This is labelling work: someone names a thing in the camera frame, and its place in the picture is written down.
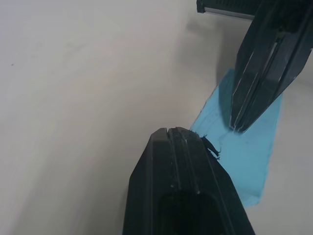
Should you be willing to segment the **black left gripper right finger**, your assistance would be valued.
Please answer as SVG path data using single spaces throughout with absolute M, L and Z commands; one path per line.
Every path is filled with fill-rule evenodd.
M 253 235 L 234 184 L 221 166 L 220 151 L 184 128 L 168 131 L 177 190 L 171 196 L 170 235 Z

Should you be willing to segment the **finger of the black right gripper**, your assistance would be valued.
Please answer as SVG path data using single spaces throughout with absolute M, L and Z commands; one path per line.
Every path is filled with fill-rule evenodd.
M 287 26 L 289 0 L 262 1 L 237 54 L 231 128 L 249 128 L 276 99 L 292 54 Z
M 261 2 L 236 58 L 236 131 L 245 132 L 295 80 L 312 49 L 311 0 Z

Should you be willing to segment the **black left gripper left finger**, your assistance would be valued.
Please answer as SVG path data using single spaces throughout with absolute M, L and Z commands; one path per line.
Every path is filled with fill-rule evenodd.
M 188 196 L 179 170 L 187 132 L 160 128 L 150 135 L 129 179 L 124 235 L 188 234 Z

